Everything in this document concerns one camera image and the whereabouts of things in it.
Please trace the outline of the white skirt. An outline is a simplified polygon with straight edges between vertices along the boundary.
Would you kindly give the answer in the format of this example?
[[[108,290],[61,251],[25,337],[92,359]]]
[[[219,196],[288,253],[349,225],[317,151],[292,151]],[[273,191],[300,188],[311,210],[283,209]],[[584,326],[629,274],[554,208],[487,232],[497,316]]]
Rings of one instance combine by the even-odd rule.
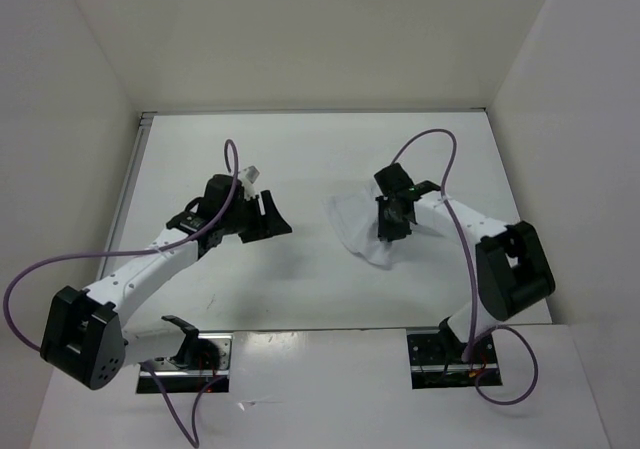
[[[390,242],[378,237],[378,204],[381,195],[373,179],[357,191],[332,195],[323,200],[326,217],[338,240],[354,256],[374,267],[388,270],[393,265]]]

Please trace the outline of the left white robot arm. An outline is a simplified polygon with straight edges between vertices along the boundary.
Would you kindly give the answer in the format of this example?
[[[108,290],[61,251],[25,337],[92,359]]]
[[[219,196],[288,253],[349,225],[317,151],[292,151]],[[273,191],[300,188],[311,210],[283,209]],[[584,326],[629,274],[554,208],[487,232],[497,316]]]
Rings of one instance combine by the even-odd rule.
[[[158,356],[180,369],[201,361],[217,369],[218,350],[176,315],[161,316],[149,329],[125,326],[144,302],[224,237],[251,243],[292,231],[270,191],[256,192],[248,176],[216,174],[141,255],[83,289],[66,286],[54,295],[40,357],[91,390],[106,386],[122,367]]]

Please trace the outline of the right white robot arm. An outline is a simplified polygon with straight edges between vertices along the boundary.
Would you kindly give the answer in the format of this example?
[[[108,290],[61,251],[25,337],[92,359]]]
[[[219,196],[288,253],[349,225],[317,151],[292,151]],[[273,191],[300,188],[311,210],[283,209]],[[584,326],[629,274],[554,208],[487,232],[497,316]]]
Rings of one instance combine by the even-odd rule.
[[[468,361],[474,341],[549,297],[556,288],[533,225],[485,216],[441,193],[431,181],[414,183],[402,166],[374,175],[381,191],[377,236],[383,243],[406,238],[414,228],[463,244],[475,283],[470,301],[438,326],[438,349],[450,362]]]

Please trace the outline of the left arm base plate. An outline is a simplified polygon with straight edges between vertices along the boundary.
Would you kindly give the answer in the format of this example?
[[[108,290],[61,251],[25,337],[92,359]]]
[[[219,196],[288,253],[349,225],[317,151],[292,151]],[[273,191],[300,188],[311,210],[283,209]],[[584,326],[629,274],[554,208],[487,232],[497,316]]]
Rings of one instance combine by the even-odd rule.
[[[156,357],[150,367],[168,394],[228,393],[232,333],[201,333],[196,355],[185,362]]]

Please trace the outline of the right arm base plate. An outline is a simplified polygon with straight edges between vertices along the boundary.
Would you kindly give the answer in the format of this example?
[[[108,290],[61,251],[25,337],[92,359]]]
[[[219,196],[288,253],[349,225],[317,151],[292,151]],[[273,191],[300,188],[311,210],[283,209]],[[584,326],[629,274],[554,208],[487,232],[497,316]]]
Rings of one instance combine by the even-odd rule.
[[[502,385],[491,336],[475,345],[471,363],[448,355],[435,329],[408,331],[406,341],[413,390]]]

